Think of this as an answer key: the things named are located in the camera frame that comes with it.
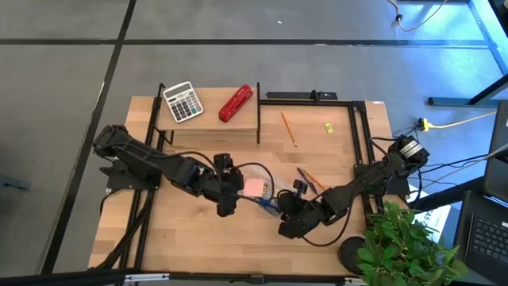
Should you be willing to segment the dark purple pen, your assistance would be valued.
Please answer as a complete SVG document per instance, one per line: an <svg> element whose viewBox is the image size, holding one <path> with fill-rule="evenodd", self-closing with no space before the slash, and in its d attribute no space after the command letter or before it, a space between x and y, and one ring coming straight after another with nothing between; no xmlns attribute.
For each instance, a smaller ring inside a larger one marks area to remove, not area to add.
<svg viewBox="0 0 508 286"><path fill-rule="evenodd" d="M310 190L315 194L317 195L318 192L317 192L317 189L316 187L314 186L314 183L312 182L312 180L308 177L308 175L304 172L304 170L300 167L297 167L297 171L299 173L299 175L303 178L303 180L307 183L307 185L310 187Z"/></svg>

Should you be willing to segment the red stapler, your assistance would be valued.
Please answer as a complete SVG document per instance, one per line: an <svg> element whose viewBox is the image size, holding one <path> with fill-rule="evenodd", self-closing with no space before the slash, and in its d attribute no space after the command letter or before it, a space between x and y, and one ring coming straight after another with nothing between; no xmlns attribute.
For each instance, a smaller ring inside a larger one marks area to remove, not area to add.
<svg viewBox="0 0 508 286"><path fill-rule="evenodd" d="M219 110L219 119L223 122L228 122L252 96L252 88L246 84L242 85Z"/></svg>

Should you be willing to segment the black mounting bar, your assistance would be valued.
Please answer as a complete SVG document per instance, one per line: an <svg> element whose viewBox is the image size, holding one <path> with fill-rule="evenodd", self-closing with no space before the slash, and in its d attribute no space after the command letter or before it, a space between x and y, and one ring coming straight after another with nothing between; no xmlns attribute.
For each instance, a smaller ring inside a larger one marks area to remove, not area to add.
<svg viewBox="0 0 508 286"><path fill-rule="evenodd" d="M309 99L313 101L338 100L337 94L335 92L316 91L316 90L312 90L310 92L273 91L267 92L266 97L268 99Z"/></svg>

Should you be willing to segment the black neighbouring table base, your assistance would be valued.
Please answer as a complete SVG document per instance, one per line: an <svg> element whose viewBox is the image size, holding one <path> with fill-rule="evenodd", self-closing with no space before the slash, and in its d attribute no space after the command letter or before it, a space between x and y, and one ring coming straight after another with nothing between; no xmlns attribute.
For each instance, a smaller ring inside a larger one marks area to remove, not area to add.
<svg viewBox="0 0 508 286"><path fill-rule="evenodd" d="M479 92L476 96L467 98L451 97L429 97L430 106L455 106L455 107L482 107L496 108L500 103L499 99L493 99L494 96L508 88L508 74L492 83L489 87Z"/></svg>

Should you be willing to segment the pink sticky note pad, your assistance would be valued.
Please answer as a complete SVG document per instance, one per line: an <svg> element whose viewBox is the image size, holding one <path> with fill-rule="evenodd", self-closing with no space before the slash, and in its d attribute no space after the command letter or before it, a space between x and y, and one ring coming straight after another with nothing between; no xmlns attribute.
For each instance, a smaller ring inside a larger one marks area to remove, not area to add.
<svg viewBox="0 0 508 286"><path fill-rule="evenodd" d="M264 196L265 181L257 178L248 178L244 182L243 195L261 198Z"/></svg>

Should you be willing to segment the white grey desk calculator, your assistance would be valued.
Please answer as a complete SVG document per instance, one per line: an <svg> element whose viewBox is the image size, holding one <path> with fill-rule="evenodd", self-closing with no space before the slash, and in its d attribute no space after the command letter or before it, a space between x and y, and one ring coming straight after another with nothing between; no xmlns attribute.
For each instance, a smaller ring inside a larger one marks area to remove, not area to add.
<svg viewBox="0 0 508 286"><path fill-rule="evenodd" d="M177 123L195 118L204 111L190 81L164 89L163 96L172 117Z"/></svg>

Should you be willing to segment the black aluminium table frame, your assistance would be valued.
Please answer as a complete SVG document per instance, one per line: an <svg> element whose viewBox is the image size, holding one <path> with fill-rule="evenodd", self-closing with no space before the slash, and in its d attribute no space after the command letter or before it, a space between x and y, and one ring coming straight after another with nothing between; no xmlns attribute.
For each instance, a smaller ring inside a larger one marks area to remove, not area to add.
<svg viewBox="0 0 508 286"><path fill-rule="evenodd" d="M281 118L282 111L298 147ZM190 150L211 157L229 153L237 164L261 163L287 185L305 169L326 187L350 182L356 162L350 116L366 112L372 132L388 135L382 102L314 102L309 99L261 99L260 143L253 131L177 131L167 152ZM328 134L325 123L333 127ZM339 244L360 234L364 209L356 201L352 214L331 226L319 226L306 240L278 233L279 221L256 204L241 200L235 213L222 218L216 206L162 181L154 196L146 231L134 236L128 266L167 272L174 280L247 281L264 274L265 283L342 283L347 270L337 258Z"/></svg>

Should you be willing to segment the orange pencil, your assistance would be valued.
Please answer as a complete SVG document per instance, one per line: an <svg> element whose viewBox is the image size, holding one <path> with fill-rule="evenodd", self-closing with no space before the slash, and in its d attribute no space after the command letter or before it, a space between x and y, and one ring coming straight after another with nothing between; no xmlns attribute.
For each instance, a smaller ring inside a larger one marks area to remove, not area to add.
<svg viewBox="0 0 508 286"><path fill-rule="evenodd" d="M294 139L294 135L293 135L293 133L291 131L291 128L289 126L289 123L287 121L287 118L286 118L285 114L282 111L280 111L280 114L281 114L281 118L283 120L283 123L284 123L284 125L285 125L285 127L287 129L287 132L288 132L288 134L290 136L290 139L291 139L294 147L298 147L298 144L297 144L296 140Z"/></svg>
<svg viewBox="0 0 508 286"><path fill-rule="evenodd" d="M326 189L326 187L321 183L319 182L314 176L312 176L309 172L307 172L305 169L302 170L306 176L308 176L314 183L316 183L316 185L318 185L323 191Z"/></svg>

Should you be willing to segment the green leafy plant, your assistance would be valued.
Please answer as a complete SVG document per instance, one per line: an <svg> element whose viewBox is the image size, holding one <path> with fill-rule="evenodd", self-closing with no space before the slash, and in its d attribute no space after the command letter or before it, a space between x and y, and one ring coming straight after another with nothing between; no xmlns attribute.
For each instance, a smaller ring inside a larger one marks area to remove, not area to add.
<svg viewBox="0 0 508 286"><path fill-rule="evenodd" d="M456 259L459 248L432 241L433 232L415 215L386 201L382 211L368 216L372 228L356 251L367 286L449 286L467 275L465 263Z"/></svg>

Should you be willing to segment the black slanted beam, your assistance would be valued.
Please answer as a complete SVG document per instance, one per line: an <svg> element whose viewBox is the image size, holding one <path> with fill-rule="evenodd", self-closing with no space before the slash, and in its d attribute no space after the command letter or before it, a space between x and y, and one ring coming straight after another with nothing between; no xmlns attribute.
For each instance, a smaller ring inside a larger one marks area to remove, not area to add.
<svg viewBox="0 0 508 286"><path fill-rule="evenodd" d="M455 187L427 195L420 199L415 199L413 202L409 203L409 207L417 211L425 212L452 203L457 203L464 199L464 196L468 191L482 194L484 190L484 183L485 179L481 176Z"/></svg>

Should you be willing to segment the wooden shelf with black legs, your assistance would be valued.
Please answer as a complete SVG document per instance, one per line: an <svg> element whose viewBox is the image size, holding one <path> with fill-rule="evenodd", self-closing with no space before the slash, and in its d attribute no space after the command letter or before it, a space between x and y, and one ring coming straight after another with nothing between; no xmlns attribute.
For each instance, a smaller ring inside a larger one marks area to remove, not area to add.
<svg viewBox="0 0 508 286"><path fill-rule="evenodd" d="M221 121L218 112L240 87L194 87L204 111L199 116L181 123L177 123L172 117L164 100L163 91L166 88L169 87L160 84L158 97L161 104L156 129L169 145L173 144L177 131L253 131L256 143L260 143L259 87L251 87L253 96L228 122Z"/></svg>

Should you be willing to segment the black round plant pot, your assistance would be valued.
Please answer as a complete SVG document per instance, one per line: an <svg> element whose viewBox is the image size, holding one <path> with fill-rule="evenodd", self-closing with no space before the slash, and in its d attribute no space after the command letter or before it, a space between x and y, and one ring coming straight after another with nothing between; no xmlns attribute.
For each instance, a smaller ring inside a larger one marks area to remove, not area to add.
<svg viewBox="0 0 508 286"><path fill-rule="evenodd" d="M345 239L337 252L339 262L349 272L357 276L362 274L362 270L358 267L361 259L358 256L357 250L364 247L365 240L362 237L350 237Z"/></svg>

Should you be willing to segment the blue handled scissors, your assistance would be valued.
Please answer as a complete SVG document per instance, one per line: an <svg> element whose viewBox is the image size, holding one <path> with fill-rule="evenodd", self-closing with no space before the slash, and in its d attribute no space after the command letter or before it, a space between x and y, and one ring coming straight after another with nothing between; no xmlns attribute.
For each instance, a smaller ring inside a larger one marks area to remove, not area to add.
<svg viewBox="0 0 508 286"><path fill-rule="evenodd" d="M279 206L276 197L271 198L258 198L260 206L268 211L279 212Z"/></svg>

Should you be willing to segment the white printed sheet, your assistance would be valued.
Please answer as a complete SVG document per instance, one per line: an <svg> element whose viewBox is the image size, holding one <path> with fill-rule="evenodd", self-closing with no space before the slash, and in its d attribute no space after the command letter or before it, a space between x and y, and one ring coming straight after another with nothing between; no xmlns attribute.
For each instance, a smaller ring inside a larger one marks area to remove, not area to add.
<svg viewBox="0 0 508 286"><path fill-rule="evenodd" d="M451 206L446 205L431 211L422 211L415 215L413 223L419 222L424 225L431 232L428 235L428 239L438 243L451 208Z"/></svg>

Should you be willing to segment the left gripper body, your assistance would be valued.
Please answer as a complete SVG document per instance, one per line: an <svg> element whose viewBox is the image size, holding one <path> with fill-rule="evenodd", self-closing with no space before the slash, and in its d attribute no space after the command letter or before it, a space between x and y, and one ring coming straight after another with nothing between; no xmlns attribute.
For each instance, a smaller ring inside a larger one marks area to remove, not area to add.
<svg viewBox="0 0 508 286"><path fill-rule="evenodd" d="M201 194L215 203L238 200L238 191L244 188L244 176L238 168L231 168L221 176L209 175L202 185Z"/></svg>

